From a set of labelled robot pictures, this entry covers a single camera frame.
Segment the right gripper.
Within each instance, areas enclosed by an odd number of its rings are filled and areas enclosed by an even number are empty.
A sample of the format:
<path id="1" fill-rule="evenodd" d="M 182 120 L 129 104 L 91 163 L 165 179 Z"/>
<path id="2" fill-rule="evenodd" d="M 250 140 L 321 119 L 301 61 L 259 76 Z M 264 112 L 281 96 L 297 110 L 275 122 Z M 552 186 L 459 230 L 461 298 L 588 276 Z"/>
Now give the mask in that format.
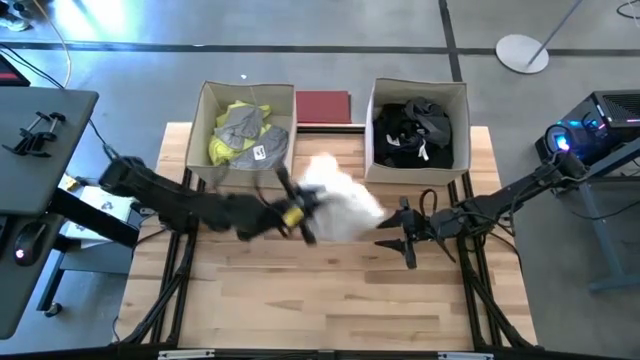
<path id="1" fill-rule="evenodd" d="M 399 205 L 400 210 L 396 210 L 389 218 L 379 223 L 376 228 L 402 227 L 404 239 L 378 240 L 374 244 L 400 252 L 404 256 L 407 268 L 411 270 L 417 268 L 414 245 L 420 241 L 435 241 L 447 257 L 454 261 L 454 257 L 444 243 L 444 239 L 439 236 L 431 225 L 429 218 L 420 211 L 411 208 L 406 197 L 399 199 Z"/>

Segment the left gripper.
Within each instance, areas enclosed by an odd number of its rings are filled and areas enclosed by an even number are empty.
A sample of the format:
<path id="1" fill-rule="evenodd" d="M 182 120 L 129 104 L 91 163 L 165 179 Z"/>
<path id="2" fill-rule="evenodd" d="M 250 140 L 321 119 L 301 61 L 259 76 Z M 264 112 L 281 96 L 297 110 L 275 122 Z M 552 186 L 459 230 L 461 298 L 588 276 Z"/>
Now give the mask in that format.
<path id="1" fill-rule="evenodd" d="M 274 169 L 275 175 L 285 191 L 285 197 L 279 199 L 283 204 L 284 211 L 281 212 L 274 206 L 276 201 L 269 202 L 264 199 L 263 203 L 271 210 L 274 210 L 280 218 L 281 225 L 279 230 L 287 236 L 284 229 L 291 232 L 294 228 L 298 228 L 302 238 L 307 246 L 315 246 L 317 244 L 316 236 L 307 225 L 318 207 L 326 203 L 319 197 L 327 192 L 324 185 L 318 184 L 300 184 L 295 183 L 288 169 L 284 165 L 279 165 Z"/>

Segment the white garment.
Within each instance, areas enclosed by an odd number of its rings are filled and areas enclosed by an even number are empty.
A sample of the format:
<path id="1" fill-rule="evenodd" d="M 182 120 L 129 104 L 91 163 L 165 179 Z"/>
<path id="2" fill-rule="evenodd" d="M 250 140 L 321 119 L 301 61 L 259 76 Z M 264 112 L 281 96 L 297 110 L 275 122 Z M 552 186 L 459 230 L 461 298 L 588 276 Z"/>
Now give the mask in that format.
<path id="1" fill-rule="evenodd" d="M 376 197 L 343 172 L 328 153 L 310 158 L 298 184 L 305 190 L 317 190 L 320 205 L 307 224 L 321 242 L 357 241 L 385 219 L 386 210 Z"/>

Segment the grey garment with label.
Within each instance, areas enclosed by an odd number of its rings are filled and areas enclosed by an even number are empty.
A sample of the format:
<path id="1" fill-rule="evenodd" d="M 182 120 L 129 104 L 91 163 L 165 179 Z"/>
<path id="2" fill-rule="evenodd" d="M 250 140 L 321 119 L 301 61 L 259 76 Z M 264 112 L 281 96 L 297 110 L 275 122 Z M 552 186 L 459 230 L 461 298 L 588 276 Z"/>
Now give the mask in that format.
<path id="1" fill-rule="evenodd" d="M 272 169 L 286 157 L 288 140 L 287 130 L 266 124 L 256 138 L 245 139 L 243 149 L 231 159 L 230 166 L 240 170 Z"/>

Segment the yellow garment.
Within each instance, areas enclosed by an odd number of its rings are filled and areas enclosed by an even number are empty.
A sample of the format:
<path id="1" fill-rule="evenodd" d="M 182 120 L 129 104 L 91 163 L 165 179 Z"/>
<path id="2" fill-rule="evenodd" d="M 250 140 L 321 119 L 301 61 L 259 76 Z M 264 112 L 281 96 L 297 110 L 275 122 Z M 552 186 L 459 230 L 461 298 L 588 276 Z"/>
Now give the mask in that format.
<path id="1" fill-rule="evenodd" d="M 233 106 L 233 105 L 240 106 L 245 104 L 249 104 L 249 103 L 236 101 L 235 103 L 229 106 Z M 263 126 L 264 126 L 266 125 L 265 118 L 271 114 L 271 107 L 269 105 L 260 105 L 257 107 L 259 107 L 263 111 L 263 114 L 264 114 Z M 208 145 L 208 154 L 214 166 L 230 163 L 231 159 L 241 151 L 241 150 L 231 149 L 215 136 L 215 129 L 218 126 L 221 126 L 226 121 L 225 113 L 223 113 L 222 115 L 216 118 L 214 132 L 210 138 L 209 145 Z"/>

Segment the black garment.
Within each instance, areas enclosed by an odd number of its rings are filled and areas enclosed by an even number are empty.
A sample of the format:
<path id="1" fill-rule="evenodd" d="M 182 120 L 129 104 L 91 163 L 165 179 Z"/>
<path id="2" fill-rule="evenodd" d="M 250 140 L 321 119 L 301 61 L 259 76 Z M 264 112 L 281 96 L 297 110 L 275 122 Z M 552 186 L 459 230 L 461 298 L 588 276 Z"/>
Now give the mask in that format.
<path id="1" fill-rule="evenodd" d="M 427 142 L 425 129 L 406 115 L 406 103 L 385 104 L 372 122 L 374 162 L 391 168 L 451 169 L 454 162 L 453 135 L 445 147 Z"/>

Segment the dark grey garment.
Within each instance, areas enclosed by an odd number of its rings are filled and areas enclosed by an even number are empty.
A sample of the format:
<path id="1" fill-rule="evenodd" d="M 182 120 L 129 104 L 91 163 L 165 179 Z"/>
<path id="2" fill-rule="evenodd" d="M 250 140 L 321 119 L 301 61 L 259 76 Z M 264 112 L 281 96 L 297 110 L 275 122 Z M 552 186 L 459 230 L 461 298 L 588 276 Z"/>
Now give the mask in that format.
<path id="1" fill-rule="evenodd" d="M 425 140 L 439 147 L 450 144 L 451 121 L 443 108 L 424 97 L 410 99 L 405 105 L 406 115 L 425 129 Z"/>

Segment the beige fabric storage bin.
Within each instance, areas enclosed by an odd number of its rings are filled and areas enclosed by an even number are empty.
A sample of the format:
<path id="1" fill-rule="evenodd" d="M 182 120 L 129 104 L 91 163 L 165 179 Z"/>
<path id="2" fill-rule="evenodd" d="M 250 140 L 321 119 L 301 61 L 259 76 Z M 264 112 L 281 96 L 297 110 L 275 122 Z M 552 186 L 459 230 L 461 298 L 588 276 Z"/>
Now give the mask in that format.
<path id="1" fill-rule="evenodd" d="M 443 107 L 451 120 L 453 164 L 441 168 L 392 168 L 374 161 L 375 111 L 387 103 L 401 103 L 422 96 Z M 370 183 L 445 186 L 470 169 L 471 131 L 467 84 L 464 82 L 417 82 L 377 78 L 370 93 L 364 132 L 364 178 Z"/>
<path id="2" fill-rule="evenodd" d="M 278 188 L 280 183 L 272 169 L 240 170 L 230 163 L 214 166 L 208 154 L 208 145 L 214 132 L 216 118 L 236 101 L 255 106 L 269 105 L 271 114 L 266 124 L 289 132 L 286 157 L 280 163 L 290 169 L 293 162 L 297 130 L 294 87 L 290 84 L 231 85 L 215 82 L 203 84 L 187 146 L 186 165 L 211 186 L 253 186 Z"/>

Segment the dark red book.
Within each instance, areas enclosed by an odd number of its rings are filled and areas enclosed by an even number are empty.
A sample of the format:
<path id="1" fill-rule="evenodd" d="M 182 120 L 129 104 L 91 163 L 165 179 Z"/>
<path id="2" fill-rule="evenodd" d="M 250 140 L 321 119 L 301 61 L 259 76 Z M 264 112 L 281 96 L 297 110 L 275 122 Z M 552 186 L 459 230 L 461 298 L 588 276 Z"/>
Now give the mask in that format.
<path id="1" fill-rule="evenodd" d="M 350 94 L 347 91 L 297 91 L 299 123 L 348 124 L 351 122 Z"/>

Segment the white cardboard box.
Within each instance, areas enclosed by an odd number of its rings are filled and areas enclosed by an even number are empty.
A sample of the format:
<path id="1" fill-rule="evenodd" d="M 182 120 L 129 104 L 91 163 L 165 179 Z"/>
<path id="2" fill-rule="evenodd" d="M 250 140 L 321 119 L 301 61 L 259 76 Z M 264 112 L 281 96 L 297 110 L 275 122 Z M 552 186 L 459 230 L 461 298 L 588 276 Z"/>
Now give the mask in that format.
<path id="1" fill-rule="evenodd" d="M 126 221 L 131 213 L 132 197 L 120 197 L 103 191 L 97 186 L 84 187 L 80 199 L 97 210 L 101 210 L 121 221 Z M 80 242 L 80 247 L 102 245 L 109 242 L 109 239 L 98 233 L 87 229 L 73 222 L 67 222 L 63 235 L 71 240 Z"/>

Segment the round white stand base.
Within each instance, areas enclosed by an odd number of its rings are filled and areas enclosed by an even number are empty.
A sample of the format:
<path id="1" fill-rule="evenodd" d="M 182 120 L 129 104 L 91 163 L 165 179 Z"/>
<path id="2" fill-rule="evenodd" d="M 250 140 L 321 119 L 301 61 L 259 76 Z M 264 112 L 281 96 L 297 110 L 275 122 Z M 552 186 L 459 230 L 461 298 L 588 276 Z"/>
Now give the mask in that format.
<path id="1" fill-rule="evenodd" d="M 501 38 L 495 47 L 502 65 L 520 74 L 536 74 L 549 64 L 549 54 L 543 45 L 529 36 L 510 34 Z"/>

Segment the black computer with coloured lights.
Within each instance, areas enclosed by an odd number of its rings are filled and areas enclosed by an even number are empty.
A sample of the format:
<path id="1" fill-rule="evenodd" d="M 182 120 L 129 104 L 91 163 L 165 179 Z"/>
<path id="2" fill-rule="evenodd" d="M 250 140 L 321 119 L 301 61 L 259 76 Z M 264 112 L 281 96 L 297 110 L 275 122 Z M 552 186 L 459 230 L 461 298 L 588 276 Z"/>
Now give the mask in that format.
<path id="1" fill-rule="evenodd" d="M 550 125 L 534 146 L 541 161 L 557 151 L 593 165 L 640 137 L 640 90 L 594 91 Z"/>

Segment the grey stand pole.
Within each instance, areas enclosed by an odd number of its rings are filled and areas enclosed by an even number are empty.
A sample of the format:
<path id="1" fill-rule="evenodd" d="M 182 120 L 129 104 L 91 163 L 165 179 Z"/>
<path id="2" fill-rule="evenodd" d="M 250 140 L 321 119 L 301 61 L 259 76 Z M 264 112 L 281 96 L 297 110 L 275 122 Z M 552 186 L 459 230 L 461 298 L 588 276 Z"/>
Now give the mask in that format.
<path id="1" fill-rule="evenodd" d="M 571 15 L 577 10 L 577 8 L 582 4 L 584 0 L 575 0 L 575 2 L 573 3 L 573 5 L 571 6 L 571 8 L 567 11 L 567 13 L 563 16 L 563 18 L 561 19 L 561 21 L 556 25 L 556 27 L 551 31 L 551 33 L 548 35 L 548 37 L 545 39 L 544 42 L 541 43 L 541 45 L 539 46 L 539 48 L 536 50 L 536 52 L 532 55 L 532 57 L 529 59 L 527 66 L 532 65 L 537 58 L 540 56 L 540 54 L 544 51 L 548 54 L 548 51 L 546 50 L 547 46 L 549 45 L 549 43 L 551 42 L 551 40 L 556 36 L 556 34 L 560 31 L 560 29 L 566 24 L 566 22 L 569 20 L 569 18 L 571 17 Z"/>

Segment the grey desk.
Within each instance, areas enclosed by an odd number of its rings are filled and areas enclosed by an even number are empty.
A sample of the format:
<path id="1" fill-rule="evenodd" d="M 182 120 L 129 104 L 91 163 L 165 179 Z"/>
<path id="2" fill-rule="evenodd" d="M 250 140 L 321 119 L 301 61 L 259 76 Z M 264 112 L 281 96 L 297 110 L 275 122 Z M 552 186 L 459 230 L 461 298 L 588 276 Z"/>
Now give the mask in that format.
<path id="1" fill-rule="evenodd" d="M 0 340 L 12 337 L 29 302 L 63 217 L 47 208 L 99 99 L 95 91 L 0 87 Z M 11 152 L 39 114 L 59 113 L 65 122 L 44 146 L 48 158 Z M 31 222 L 46 225 L 33 264 L 15 260 L 15 239 Z"/>

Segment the black bar clamp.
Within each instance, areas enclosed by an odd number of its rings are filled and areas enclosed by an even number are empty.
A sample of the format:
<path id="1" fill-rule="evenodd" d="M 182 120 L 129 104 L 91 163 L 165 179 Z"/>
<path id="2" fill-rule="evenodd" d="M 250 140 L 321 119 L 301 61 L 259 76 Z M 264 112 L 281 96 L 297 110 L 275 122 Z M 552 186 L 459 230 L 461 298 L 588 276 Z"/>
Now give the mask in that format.
<path id="1" fill-rule="evenodd" d="M 48 114 L 48 116 L 50 117 L 50 120 L 47 121 L 50 122 L 49 130 L 36 133 L 32 132 L 34 134 L 34 138 L 26 155 L 42 158 L 50 157 L 50 154 L 44 151 L 43 147 L 46 142 L 55 142 L 57 140 L 57 135 L 54 133 L 54 130 L 59 123 L 64 123 L 66 121 L 66 116 L 59 112 L 52 112 Z"/>
<path id="2" fill-rule="evenodd" d="M 34 134 L 32 133 L 32 130 L 41 121 L 50 120 L 50 117 L 42 112 L 37 111 L 36 115 L 37 115 L 36 119 L 27 128 L 20 129 L 19 135 L 21 136 L 21 140 L 18 142 L 17 145 L 9 146 L 9 145 L 3 144 L 2 147 L 13 154 L 20 155 L 20 156 L 26 155 L 27 150 L 29 149 L 30 144 L 34 138 Z"/>

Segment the black computer mouse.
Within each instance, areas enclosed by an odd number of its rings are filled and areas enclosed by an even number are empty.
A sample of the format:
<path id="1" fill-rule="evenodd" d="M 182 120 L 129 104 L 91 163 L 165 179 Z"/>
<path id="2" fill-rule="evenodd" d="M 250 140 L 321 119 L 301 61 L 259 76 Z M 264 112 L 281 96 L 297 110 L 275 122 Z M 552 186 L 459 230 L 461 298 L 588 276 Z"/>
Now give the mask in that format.
<path id="1" fill-rule="evenodd" d="M 14 260 L 17 265 L 23 267 L 31 266 L 39 259 L 46 230 L 46 223 L 34 221 L 26 224 L 19 231 L 13 250 Z"/>

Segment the black screen device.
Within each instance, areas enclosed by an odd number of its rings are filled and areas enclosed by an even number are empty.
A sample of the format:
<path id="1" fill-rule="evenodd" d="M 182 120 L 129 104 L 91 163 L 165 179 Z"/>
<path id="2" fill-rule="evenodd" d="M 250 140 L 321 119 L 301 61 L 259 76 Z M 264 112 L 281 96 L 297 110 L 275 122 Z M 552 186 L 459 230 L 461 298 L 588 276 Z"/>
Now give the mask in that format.
<path id="1" fill-rule="evenodd" d="M 0 87 L 29 87 L 31 82 L 0 55 Z"/>

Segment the person's shoe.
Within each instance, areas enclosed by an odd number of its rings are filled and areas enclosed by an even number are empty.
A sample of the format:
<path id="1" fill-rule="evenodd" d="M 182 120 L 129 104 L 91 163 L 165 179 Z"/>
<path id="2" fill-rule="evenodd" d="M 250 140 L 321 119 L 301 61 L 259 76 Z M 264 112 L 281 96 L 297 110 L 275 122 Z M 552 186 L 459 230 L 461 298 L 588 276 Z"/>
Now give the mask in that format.
<path id="1" fill-rule="evenodd" d="M 0 13 L 0 28 L 6 28 L 9 31 L 21 32 L 31 27 L 28 20 L 14 15 L 11 12 Z"/>

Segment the black aluminium frame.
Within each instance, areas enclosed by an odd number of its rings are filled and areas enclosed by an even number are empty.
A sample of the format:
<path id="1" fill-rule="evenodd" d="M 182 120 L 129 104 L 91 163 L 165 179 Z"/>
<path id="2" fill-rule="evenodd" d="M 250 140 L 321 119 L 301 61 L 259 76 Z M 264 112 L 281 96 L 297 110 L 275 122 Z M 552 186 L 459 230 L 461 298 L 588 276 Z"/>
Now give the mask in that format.
<path id="1" fill-rule="evenodd" d="M 199 185 L 191 190 L 204 192 L 204 187 Z M 450 196 L 450 200 L 450 207 L 463 201 L 455 194 Z M 190 217 L 184 231 L 175 231 L 161 224 L 172 232 L 167 261 L 172 270 L 163 275 L 158 298 L 132 333 L 110 344 L 115 358 L 119 360 L 145 360 L 158 356 L 160 351 L 180 349 L 178 342 L 181 321 L 195 256 L 198 227 L 204 223 Z M 473 342 L 472 352 L 490 353 L 494 355 L 494 359 L 504 360 L 536 356 L 542 353 L 542 347 L 524 339 L 496 303 L 489 286 L 484 244 L 491 232 L 474 237 L 453 238 L 459 252 L 454 261 L 460 266 L 465 289 Z M 216 352 L 217 360 L 410 360 L 437 358 L 438 352 L 441 352 L 336 349 L 210 350 Z"/>

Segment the grey metal table frame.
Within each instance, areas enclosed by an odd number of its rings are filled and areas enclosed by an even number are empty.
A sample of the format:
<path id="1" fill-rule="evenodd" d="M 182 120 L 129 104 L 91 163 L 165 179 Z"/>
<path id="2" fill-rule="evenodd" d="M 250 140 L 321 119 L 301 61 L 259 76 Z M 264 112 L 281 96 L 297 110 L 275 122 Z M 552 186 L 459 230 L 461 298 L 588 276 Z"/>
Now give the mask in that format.
<path id="1" fill-rule="evenodd" d="M 588 220 L 595 231 L 600 249 L 604 255 L 605 263 L 609 269 L 609 276 L 591 282 L 588 286 L 591 292 L 603 292 L 607 290 L 620 289 L 631 286 L 640 286 L 640 273 L 626 273 L 620 258 L 616 253 L 613 237 L 607 229 L 606 220 L 621 215 L 624 212 L 640 206 L 640 199 L 632 201 L 608 214 L 602 213 L 596 204 L 596 198 L 592 190 L 593 184 L 640 184 L 640 168 L 638 175 L 610 176 L 610 173 L 617 170 L 629 162 L 633 162 L 640 157 L 640 137 L 626 143 L 608 154 L 601 160 L 590 165 L 586 174 L 578 180 L 575 186 L 567 187 L 564 192 L 576 189 L 586 207 L 587 214 L 575 213 L 575 216 Z"/>

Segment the black desk leg frame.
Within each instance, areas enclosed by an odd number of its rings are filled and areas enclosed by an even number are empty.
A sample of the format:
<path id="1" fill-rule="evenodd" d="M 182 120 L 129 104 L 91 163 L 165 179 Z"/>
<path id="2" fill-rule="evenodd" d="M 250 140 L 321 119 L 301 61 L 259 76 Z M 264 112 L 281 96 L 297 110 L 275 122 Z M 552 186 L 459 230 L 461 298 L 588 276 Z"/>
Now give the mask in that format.
<path id="1" fill-rule="evenodd" d="M 104 253 L 101 254 L 100 248 L 81 249 L 78 241 L 62 234 L 57 237 L 53 248 L 59 252 L 59 256 L 36 307 L 36 310 L 43 312 L 46 317 L 53 317 L 63 310 L 62 305 L 54 301 L 54 297 L 66 272 L 115 275 L 128 273 L 128 269 L 115 260 L 108 260 L 107 256 L 124 253 L 125 247 L 133 249 L 138 242 L 139 229 L 127 221 L 119 220 L 92 207 L 60 188 L 54 192 L 48 209 L 108 239 L 103 248 Z"/>

